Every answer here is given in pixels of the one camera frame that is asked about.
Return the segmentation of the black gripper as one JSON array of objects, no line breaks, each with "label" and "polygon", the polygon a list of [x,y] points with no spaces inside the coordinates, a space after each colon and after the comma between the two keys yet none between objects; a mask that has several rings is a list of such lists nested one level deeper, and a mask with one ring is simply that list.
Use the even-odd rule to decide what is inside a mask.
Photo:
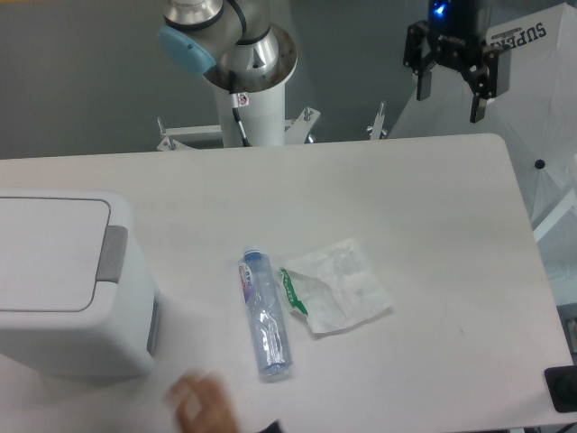
[{"label": "black gripper", "polygon": [[470,122],[485,116],[487,101],[509,89],[511,49],[486,42],[491,1],[429,1],[427,18],[407,28],[403,64],[417,77],[417,100],[431,95],[432,68],[461,74],[472,92]]}]

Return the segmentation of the blurred human hand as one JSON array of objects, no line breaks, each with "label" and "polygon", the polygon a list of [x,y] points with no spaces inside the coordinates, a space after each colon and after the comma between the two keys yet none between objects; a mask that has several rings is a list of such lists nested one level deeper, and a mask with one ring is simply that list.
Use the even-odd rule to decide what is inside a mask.
[{"label": "blurred human hand", "polygon": [[188,372],[174,382],[166,398],[180,432],[239,432],[239,423],[217,377]]}]

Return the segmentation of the dark sleeve forearm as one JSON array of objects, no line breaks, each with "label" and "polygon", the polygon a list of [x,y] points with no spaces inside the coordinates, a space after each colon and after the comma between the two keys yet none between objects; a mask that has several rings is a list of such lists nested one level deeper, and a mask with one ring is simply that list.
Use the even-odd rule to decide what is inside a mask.
[{"label": "dark sleeve forearm", "polygon": [[258,433],[283,433],[283,429],[278,420],[273,421],[266,428],[260,430]]}]

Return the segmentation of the silver robot arm blue cap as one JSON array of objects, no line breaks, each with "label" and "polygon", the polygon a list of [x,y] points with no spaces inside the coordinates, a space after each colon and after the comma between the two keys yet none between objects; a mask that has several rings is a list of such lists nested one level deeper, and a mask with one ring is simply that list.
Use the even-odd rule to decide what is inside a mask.
[{"label": "silver robot arm blue cap", "polygon": [[[490,45],[490,1],[430,1],[427,18],[407,29],[402,63],[417,79],[416,98],[431,94],[432,70],[458,72],[472,92],[470,120],[507,92],[512,50]],[[297,64],[294,42],[270,19],[268,1],[167,1],[159,31],[163,50],[184,70],[228,94],[276,87]]]}]

